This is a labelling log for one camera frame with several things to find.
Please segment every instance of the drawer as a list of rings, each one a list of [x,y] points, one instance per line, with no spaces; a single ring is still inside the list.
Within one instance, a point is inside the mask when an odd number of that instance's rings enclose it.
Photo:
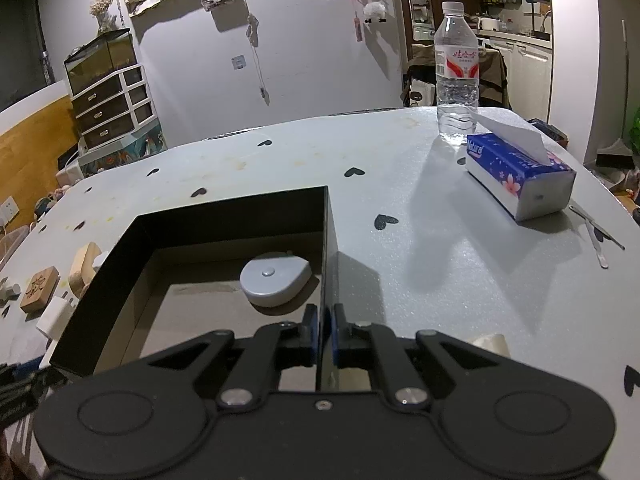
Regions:
[[[78,127],[81,132],[85,132],[116,115],[126,112],[127,109],[129,109],[127,98],[124,97],[124,94],[119,95],[78,117],[76,119],[78,121]]]
[[[154,114],[153,110],[151,109],[151,104],[149,103],[147,103],[146,105],[142,105],[140,108],[136,108],[135,113],[138,123],[145,122]]]
[[[104,101],[112,95],[117,94],[121,90],[122,85],[120,84],[120,75],[116,74],[115,76],[107,79],[104,83],[100,83],[97,87],[71,101],[74,106],[76,116],[80,115],[92,106],[97,105],[100,101]]]
[[[140,70],[140,67],[128,70],[124,73],[124,82],[127,86],[134,85],[140,81],[142,81],[142,70]]]
[[[146,93],[145,85],[140,85],[129,90],[129,99],[131,99],[131,104],[133,105],[139,103],[147,97],[148,94]]]
[[[94,131],[82,136],[82,138],[87,148],[91,149],[107,142],[107,140],[115,139],[116,137],[126,134],[131,130],[133,130],[133,121],[131,120],[131,114],[127,114],[114,119],[104,126],[100,126],[100,128],[96,128]]]

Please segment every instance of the blue floral tissue box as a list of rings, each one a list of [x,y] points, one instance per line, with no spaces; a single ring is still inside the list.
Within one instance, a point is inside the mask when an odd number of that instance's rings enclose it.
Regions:
[[[467,137],[466,169],[498,199],[515,221],[564,209],[574,188],[575,171],[547,152],[540,164],[495,134]]]

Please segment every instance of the wooden block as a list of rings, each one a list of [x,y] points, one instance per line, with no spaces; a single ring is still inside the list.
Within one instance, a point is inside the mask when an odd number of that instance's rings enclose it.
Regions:
[[[94,260],[102,251],[94,242],[89,242],[76,253],[69,270],[69,287],[77,298],[82,297],[82,290],[91,283],[95,276]]]
[[[45,308],[53,295],[53,288],[59,276],[56,267],[49,267],[34,274],[24,293],[20,308],[26,314]]]

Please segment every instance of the white cabinet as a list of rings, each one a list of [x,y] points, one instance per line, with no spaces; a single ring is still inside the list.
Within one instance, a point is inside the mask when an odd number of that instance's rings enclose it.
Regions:
[[[552,51],[521,41],[492,40],[507,66],[511,108],[526,120],[546,121],[551,95]]]

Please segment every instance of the bottle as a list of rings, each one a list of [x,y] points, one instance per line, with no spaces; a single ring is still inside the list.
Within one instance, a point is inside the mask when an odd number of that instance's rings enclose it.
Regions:
[[[444,20],[433,40],[438,129],[445,140],[460,145],[476,132],[472,113],[478,111],[478,38],[465,21],[464,4],[443,2],[442,10]]]

